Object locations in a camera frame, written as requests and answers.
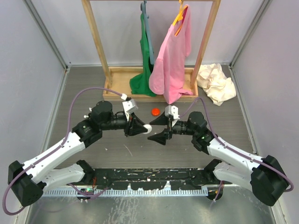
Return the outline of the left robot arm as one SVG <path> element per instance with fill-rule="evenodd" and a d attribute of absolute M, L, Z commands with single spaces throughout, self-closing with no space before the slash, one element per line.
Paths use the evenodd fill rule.
<path fill-rule="evenodd" d="M 122 106 L 122 111 L 113 113 L 110 102 L 98 102 L 60 142 L 29 161 L 11 163 L 8 184 L 20 204 L 32 205 L 45 192 L 69 183 L 90 184 L 95 171 L 85 160 L 63 169 L 56 167 L 101 139 L 103 131 L 123 130 L 126 137 L 151 132 L 151 125 L 135 115 L 138 107 L 134 100 L 124 101 Z"/>

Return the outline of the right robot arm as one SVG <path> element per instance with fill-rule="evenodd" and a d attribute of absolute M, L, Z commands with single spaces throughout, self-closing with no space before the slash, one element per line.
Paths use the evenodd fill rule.
<path fill-rule="evenodd" d="M 288 188 L 285 172 L 273 156 L 265 158 L 247 153 L 208 129 L 201 112 L 190 113 L 187 121 L 176 121 L 171 115 L 161 115 L 151 125 L 165 126 L 149 140 L 165 145 L 174 134 L 192 136 L 191 143 L 200 152 L 214 156 L 205 167 L 205 179 L 211 184 L 230 182 L 251 191 L 262 203 L 273 206 Z"/>

